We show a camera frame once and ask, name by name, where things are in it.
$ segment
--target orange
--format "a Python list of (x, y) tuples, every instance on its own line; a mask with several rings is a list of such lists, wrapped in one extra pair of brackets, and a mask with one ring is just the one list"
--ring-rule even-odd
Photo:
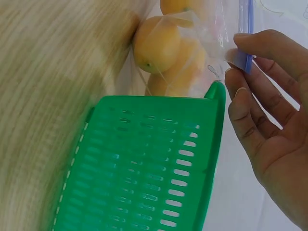
[(185, 97), (191, 84), (203, 71), (206, 52), (200, 42), (183, 38), (174, 65), (162, 74), (152, 74), (145, 95)]
[(201, 21), (204, 22), (206, 18), (205, 0), (160, 0), (160, 9), (163, 15), (192, 10)]
[(147, 19), (133, 41), (136, 64), (152, 74), (167, 71), (177, 59), (180, 39), (179, 28), (166, 17)]

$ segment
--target hand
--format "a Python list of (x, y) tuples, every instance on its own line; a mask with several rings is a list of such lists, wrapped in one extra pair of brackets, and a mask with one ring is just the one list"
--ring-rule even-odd
[(297, 111), (256, 65), (250, 75), (236, 68), (226, 72), (230, 120), (257, 179), (281, 210), (308, 230), (308, 50), (272, 30), (236, 35), (234, 41), (256, 55), (258, 67), (300, 104)]

